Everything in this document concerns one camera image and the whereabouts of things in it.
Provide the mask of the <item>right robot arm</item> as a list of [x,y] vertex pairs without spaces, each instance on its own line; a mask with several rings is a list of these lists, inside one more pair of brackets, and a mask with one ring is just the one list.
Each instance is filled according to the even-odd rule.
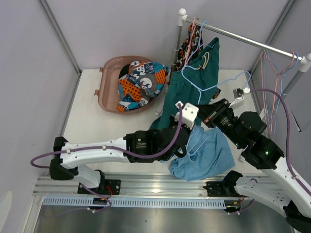
[[222,99],[214,104],[199,105],[198,117],[209,128],[217,127],[242,149],[241,156],[250,165],[273,179],[283,193],[270,190],[242,174],[231,171],[224,178],[222,191],[233,196],[246,195],[285,217],[300,233],[311,231],[311,187],[291,166],[287,153],[262,133],[267,127],[256,112],[234,115],[230,103]]

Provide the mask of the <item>blue wire hanger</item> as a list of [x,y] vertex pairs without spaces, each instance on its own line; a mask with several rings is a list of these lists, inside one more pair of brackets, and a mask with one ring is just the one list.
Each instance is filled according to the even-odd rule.
[[[272,68],[272,71],[274,72],[275,76],[276,76],[276,82],[275,82],[275,89],[274,91],[277,91],[277,87],[278,84],[280,84],[280,94],[283,93],[283,79],[286,76],[286,74],[288,73],[289,70],[291,70],[292,68],[294,68],[298,61],[295,61],[294,57],[296,55],[298,55],[296,52],[291,51],[291,54],[293,55],[293,58],[290,62],[290,64],[285,67],[282,70],[279,70],[278,67],[273,63],[273,61],[270,58],[269,52],[266,50],[263,50],[260,54],[260,78],[261,78],[261,85],[263,88],[265,88],[265,67],[264,67],[264,63],[265,61],[268,62],[268,64],[270,65],[270,67]],[[275,123],[274,120],[274,115],[277,112],[277,108],[278,108],[278,104],[273,104],[272,110],[269,112],[268,108],[267,108],[267,97],[266,97],[266,93],[264,92],[262,94],[263,97],[263,110],[264,110],[264,120],[265,123],[267,124],[267,133],[272,133],[272,129],[273,129],[273,124]]]
[[186,145],[187,155],[192,160],[201,156],[214,156],[218,132],[218,129],[205,130],[199,126],[193,128]]
[[[219,38],[214,38],[208,44],[203,43],[203,48],[199,53],[198,57],[190,62],[188,66],[192,66],[195,70],[184,68],[183,76],[191,80],[192,83],[195,83],[197,87],[201,89],[209,88],[210,86],[218,84],[218,74],[219,74]],[[183,80],[190,86],[190,89],[186,92],[190,95],[194,103],[198,101],[199,93],[193,86],[188,82]],[[205,92],[202,94],[202,99],[200,104],[209,103],[210,100],[216,95],[216,91],[212,91],[211,94]]]

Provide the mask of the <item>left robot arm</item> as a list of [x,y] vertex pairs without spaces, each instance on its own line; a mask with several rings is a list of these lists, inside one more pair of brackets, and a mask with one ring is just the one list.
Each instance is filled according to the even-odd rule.
[[58,137],[54,141],[56,154],[50,163],[50,176],[53,180],[79,182],[83,189],[100,194],[106,187],[104,172],[91,169],[90,164],[153,163],[168,161],[173,155],[182,158],[187,153],[189,135],[186,124],[173,123],[162,130],[136,131],[103,143],[78,145]]

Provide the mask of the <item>light blue shorts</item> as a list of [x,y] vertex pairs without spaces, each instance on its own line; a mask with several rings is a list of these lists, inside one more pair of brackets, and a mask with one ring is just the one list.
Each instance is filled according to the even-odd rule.
[[205,130],[195,125],[186,145],[187,154],[179,158],[170,156],[169,172],[185,181],[196,181],[220,175],[236,164],[225,135],[218,129]]

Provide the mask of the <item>colourful patchwork shorts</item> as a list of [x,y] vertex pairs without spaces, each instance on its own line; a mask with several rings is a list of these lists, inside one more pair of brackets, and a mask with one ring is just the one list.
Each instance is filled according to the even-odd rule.
[[125,66],[117,82],[121,113],[147,105],[158,97],[167,83],[169,68],[158,62],[133,61]]

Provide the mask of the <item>dark green shorts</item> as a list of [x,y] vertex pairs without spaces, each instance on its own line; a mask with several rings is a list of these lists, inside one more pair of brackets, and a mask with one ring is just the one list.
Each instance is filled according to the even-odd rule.
[[178,112],[175,104],[208,104],[215,95],[219,75],[219,38],[212,39],[200,53],[191,56],[188,66],[172,74],[170,85],[164,99],[162,115],[150,129],[164,129],[169,126],[170,116]]

